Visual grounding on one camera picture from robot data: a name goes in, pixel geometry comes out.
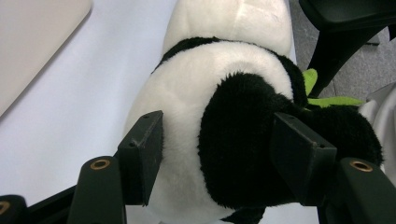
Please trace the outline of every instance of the metal screw hole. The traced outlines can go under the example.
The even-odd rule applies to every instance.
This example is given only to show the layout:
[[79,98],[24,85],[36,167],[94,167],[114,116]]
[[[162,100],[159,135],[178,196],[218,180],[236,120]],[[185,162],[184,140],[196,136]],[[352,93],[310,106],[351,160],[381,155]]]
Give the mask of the metal screw hole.
[[0,215],[3,215],[10,206],[11,204],[7,201],[0,202]]
[[105,169],[108,165],[110,165],[110,161],[108,160],[98,160],[91,163],[91,169],[93,170],[102,170]]
[[373,171],[373,167],[371,167],[369,164],[366,164],[362,161],[352,161],[350,163],[350,165],[352,167],[354,167],[357,170],[363,171],[363,172],[372,172]]

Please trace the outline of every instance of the chair leg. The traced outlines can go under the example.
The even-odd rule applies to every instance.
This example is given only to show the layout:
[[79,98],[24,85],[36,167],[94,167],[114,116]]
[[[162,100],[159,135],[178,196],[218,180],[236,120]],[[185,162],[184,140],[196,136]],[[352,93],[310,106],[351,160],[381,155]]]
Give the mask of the chair leg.
[[318,71],[318,82],[310,97],[318,97],[344,63],[384,28],[374,27],[334,33],[320,32],[314,55],[308,66]]

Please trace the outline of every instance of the plush fabric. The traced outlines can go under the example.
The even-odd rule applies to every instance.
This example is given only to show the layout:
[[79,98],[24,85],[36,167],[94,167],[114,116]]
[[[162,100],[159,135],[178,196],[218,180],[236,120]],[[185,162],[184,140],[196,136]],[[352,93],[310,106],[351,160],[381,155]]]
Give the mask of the plush fabric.
[[163,53],[196,36],[253,43],[289,57],[290,14],[283,0],[179,0]]
[[152,73],[135,99],[127,129],[139,116],[163,111],[163,162],[148,209],[165,223],[206,223],[234,212],[207,192],[197,146],[206,106],[221,81],[235,73],[254,74],[276,94],[293,99],[290,77],[273,52],[229,41],[174,55]]
[[[305,93],[309,95],[314,88],[317,80],[318,73],[315,69],[308,69],[303,72],[304,76],[304,84],[305,84]],[[334,96],[329,98],[320,98],[320,99],[308,99],[308,103],[312,106],[318,107],[327,107],[331,105],[361,105],[363,101],[346,96]]]
[[177,3],[163,58],[126,125],[163,111],[163,161],[147,207],[152,215],[167,224],[257,224],[265,207],[294,202],[269,156],[275,112],[301,119],[332,142],[337,159],[382,161],[375,134],[357,111],[305,109],[304,77],[288,59],[290,38],[284,1]]

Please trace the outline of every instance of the green plush leaf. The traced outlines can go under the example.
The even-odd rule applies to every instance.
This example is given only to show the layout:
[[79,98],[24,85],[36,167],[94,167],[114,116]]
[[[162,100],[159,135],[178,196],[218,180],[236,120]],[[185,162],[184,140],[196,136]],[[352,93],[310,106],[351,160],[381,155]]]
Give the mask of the green plush leaf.
[[315,83],[317,83],[318,80],[318,73],[317,70],[315,69],[308,69],[303,72],[304,76],[304,83],[305,83],[305,93],[306,95],[309,95],[311,93],[312,89],[315,86]]
[[320,107],[327,107],[330,105],[361,105],[363,101],[346,96],[335,96],[323,99],[308,99],[311,105],[318,105]]

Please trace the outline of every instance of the white table surface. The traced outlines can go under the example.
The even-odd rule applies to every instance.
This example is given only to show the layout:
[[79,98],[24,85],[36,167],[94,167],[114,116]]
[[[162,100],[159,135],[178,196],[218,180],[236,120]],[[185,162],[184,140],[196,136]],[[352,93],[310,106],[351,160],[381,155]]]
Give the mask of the white table surface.
[[[0,118],[0,195],[32,205],[74,186],[85,161],[116,152],[132,102],[161,59],[175,2],[93,1],[87,19]],[[140,207],[127,210],[128,223],[158,223]],[[315,209],[297,204],[269,208],[264,221],[318,223]]]

